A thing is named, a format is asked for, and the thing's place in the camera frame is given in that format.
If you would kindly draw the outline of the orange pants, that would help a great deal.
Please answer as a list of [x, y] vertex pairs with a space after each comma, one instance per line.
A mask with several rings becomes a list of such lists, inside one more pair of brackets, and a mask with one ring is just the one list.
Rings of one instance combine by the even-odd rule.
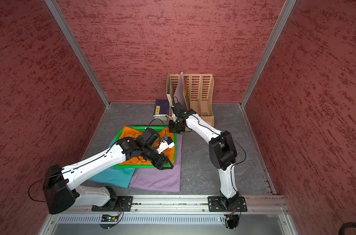
[[[136, 138], [138, 136], [140, 136], [144, 130], [146, 129], [146, 126], [133, 126], [133, 127], [127, 127], [125, 126], [123, 129], [121, 129], [117, 136], [115, 137], [114, 141], [118, 141], [119, 139], [122, 139], [124, 137], [133, 137]], [[176, 134], [170, 133], [168, 128], [165, 128], [163, 126], [157, 126], [157, 127], [151, 127], [152, 129], [154, 129], [155, 131], [157, 131], [160, 135], [161, 138], [163, 138], [164, 136], [166, 137], [170, 137], [172, 138], [175, 146], [172, 148], [168, 148], [165, 151], [163, 151], [163, 154], [169, 158], [169, 160], [171, 161], [171, 163], [175, 163], [177, 160], [177, 140], [178, 137]], [[114, 165], [113, 167], [115, 168], [151, 168], [154, 167], [152, 165], [152, 163], [146, 159], [144, 159], [143, 157], [139, 157], [139, 158], [132, 158], [130, 160], [127, 160], [123, 163]]]

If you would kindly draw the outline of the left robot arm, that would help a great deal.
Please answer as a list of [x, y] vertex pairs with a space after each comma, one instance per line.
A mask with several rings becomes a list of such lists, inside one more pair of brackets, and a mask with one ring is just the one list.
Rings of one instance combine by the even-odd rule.
[[83, 182], [132, 158], [142, 157], [159, 170], [172, 169], [172, 162], [163, 152], [174, 146], [172, 138], [161, 138], [156, 130], [146, 128], [138, 137], [119, 139], [106, 150], [83, 161], [65, 167], [51, 166], [43, 183], [49, 213], [59, 214], [73, 206], [104, 207], [116, 200], [115, 193], [107, 188], [83, 187]]

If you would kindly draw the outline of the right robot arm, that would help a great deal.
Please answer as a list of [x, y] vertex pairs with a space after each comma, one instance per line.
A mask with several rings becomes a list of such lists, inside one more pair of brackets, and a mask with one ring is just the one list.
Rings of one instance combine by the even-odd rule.
[[174, 119], [169, 121], [169, 131], [184, 133], [194, 131], [201, 136], [209, 148], [209, 158], [220, 177], [220, 202], [222, 209], [229, 212], [240, 212], [243, 206], [243, 198], [235, 186], [234, 166], [237, 150], [232, 135], [222, 132], [205, 122], [194, 110], [184, 109], [177, 102], [171, 106]]

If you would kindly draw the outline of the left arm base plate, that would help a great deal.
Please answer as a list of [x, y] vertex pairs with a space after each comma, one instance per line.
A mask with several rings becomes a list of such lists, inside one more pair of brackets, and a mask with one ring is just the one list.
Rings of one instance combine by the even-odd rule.
[[111, 198], [105, 205], [92, 206], [92, 212], [129, 212], [133, 203], [133, 196], [118, 196]]

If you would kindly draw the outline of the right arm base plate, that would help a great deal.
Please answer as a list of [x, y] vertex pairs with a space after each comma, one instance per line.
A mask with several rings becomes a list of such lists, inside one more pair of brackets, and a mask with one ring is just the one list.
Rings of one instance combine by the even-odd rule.
[[247, 212], [245, 198], [240, 195], [235, 195], [232, 198], [224, 196], [209, 196], [208, 207], [210, 212]]

